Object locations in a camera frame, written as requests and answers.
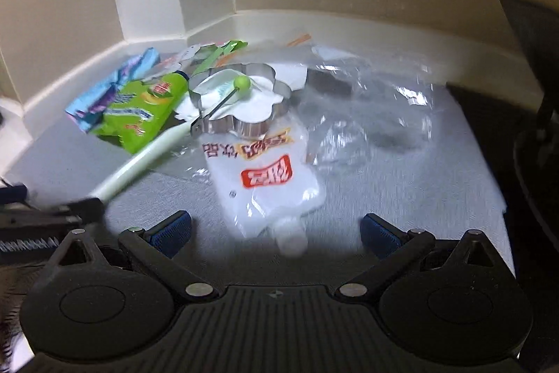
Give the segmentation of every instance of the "green tube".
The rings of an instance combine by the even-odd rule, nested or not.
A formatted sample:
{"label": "green tube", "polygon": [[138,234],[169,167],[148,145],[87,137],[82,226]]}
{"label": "green tube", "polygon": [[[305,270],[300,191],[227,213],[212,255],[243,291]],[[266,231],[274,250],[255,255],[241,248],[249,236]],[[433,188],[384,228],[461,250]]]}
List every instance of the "green tube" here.
{"label": "green tube", "polygon": [[188,90],[188,76],[176,71],[155,84],[131,81],[103,115],[99,136],[118,136],[121,146],[136,153],[157,136]]}

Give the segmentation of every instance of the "green ball tip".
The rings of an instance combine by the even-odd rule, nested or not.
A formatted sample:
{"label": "green ball tip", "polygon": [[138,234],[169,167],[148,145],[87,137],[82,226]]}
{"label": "green ball tip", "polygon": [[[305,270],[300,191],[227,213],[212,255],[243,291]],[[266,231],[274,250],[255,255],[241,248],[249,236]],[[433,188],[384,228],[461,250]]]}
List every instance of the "green ball tip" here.
{"label": "green ball tip", "polygon": [[244,91],[251,88],[251,79],[248,76],[236,76],[233,80],[233,87],[237,90]]}

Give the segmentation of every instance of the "flower-shaped cookie cutter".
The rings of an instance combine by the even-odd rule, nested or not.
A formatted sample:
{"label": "flower-shaped cookie cutter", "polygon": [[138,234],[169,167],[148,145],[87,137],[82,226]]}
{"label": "flower-shaped cookie cutter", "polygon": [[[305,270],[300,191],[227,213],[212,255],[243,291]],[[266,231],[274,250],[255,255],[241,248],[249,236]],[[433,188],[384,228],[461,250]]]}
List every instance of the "flower-shaped cookie cutter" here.
{"label": "flower-shaped cookie cutter", "polygon": [[291,98],[291,88],[276,79],[275,70],[266,64],[232,64],[223,67],[216,67],[215,69],[209,69],[196,75],[192,76],[188,81],[188,91],[190,93],[190,99],[192,104],[202,112],[202,99],[200,94],[196,91],[196,88],[202,81],[209,78],[211,75],[225,69],[233,69],[238,72],[244,73],[248,77],[251,76],[262,76],[272,83],[272,90],[283,96],[283,99],[279,103],[272,105],[272,114],[265,120],[261,122],[244,122],[237,117],[229,114],[228,116],[222,117],[220,119],[207,119],[202,117],[198,122],[193,124],[191,135],[197,137],[202,133],[229,133],[234,132],[240,137],[244,138],[259,138],[265,135],[274,119],[279,116],[283,116],[287,113],[290,106]]}

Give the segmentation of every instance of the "round black disc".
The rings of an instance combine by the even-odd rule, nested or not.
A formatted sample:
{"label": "round black disc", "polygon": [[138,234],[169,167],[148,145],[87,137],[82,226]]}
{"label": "round black disc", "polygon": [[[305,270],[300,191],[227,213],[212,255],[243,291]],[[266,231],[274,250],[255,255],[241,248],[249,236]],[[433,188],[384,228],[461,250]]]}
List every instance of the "round black disc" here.
{"label": "round black disc", "polygon": [[23,302],[23,332],[35,352],[92,361],[119,357],[154,340],[174,313],[169,292],[139,273],[61,268]]}
{"label": "round black disc", "polygon": [[452,365],[512,356],[532,326],[529,302],[514,279],[471,264],[396,281],[381,296],[379,311],[402,347]]}

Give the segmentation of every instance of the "metal screw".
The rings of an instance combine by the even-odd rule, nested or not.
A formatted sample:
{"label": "metal screw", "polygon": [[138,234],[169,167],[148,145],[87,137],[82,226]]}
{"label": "metal screw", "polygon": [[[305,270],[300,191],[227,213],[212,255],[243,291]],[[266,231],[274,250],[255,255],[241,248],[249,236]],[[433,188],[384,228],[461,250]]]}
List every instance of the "metal screw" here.
{"label": "metal screw", "polygon": [[185,291],[192,297],[204,297],[213,293],[213,286],[207,283],[192,283],[186,287]]}
{"label": "metal screw", "polygon": [[345,297],[361,297],[367,294],[367,287],[360,283],[346,283],[340,286],[339,291]]}

